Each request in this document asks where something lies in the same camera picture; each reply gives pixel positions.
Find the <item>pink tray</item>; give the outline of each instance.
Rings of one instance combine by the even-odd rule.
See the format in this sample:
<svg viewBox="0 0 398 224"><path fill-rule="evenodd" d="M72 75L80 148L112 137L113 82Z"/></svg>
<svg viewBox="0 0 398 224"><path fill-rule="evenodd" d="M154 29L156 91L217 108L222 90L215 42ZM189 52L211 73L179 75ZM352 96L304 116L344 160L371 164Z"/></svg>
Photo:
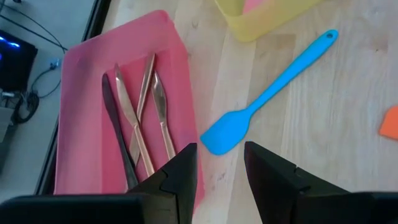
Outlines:
<svg viewBox="0 0 398 224"><path fill-rule="evenodd" d="M198 141L187 50L167 13L154 11L67 52L62 68L55 194L125 191L123 162L103 103L101 77L104 72L110 77L128 147L132 128L117 100L113 66L115 62L120 64L136 110L148 52L157 54L155 69L167 96L169 129L176 150ZM168 159L152 93L143 111L142 132L154 167L159 169ZM137 175L140 182L147 178L142 159ZM195 205L203 196L199 160Z"/></svg>

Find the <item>spatula head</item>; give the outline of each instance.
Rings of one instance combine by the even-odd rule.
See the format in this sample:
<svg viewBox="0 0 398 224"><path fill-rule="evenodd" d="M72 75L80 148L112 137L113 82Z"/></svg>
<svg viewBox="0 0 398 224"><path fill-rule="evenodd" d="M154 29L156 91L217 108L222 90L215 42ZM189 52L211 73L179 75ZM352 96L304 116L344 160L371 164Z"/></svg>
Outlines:
<svg viewBox="0 0 398 224"><path fill-rule="evenodd" d="M224 114L200 136L203 144L215 155L222 155L237 145L246 135L251 114L246 110Z"/></svg>

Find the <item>blue spatula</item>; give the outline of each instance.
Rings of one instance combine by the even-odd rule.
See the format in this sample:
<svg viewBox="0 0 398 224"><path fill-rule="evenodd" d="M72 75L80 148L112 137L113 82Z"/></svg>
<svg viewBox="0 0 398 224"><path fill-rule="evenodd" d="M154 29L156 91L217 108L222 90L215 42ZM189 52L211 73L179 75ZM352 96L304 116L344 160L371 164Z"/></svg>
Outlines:
<svg viewBox="0 0 398 224"><path fill-rule="evenodd" d="M246 109L224 114L200 136L209 151L222 155L235 147L246 135L251 116L298 74L318 60L333 45L337 37L337 30L329 30L321 35L251 105Z"/></svg>

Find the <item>yellow container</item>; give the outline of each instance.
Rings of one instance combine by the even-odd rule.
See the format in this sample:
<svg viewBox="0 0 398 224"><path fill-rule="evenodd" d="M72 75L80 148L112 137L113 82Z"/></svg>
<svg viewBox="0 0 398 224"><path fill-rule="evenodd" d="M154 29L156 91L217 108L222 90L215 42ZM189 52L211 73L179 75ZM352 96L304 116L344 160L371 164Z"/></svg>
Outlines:
<svg viewBox="0 0 398 224"><path fill-rule="evenodd" d="M243 42L257 39L322 0L263 0L243 14L245 0L215 0L235 37Z"/></svg>

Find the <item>wooden countertop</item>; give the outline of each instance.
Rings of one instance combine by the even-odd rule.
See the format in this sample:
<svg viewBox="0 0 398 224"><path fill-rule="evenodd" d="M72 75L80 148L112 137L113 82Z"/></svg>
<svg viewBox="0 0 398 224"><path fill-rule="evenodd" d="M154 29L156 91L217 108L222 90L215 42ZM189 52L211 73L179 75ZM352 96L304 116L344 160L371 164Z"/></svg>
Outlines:
<svg viewBox="0 0 398 224"><path fill-rule="evenodd" d="M377 132L398 104L398 1L325 0L298 18L240 43L213 0L113 0L104 32L164 9L190 54L199 133L244 108L320 34L334 46L252 118L246 139L350 191L398 190L398 142ZM243 142L216 157L200 144L206 197L194 223L260 223Z"/></svg>

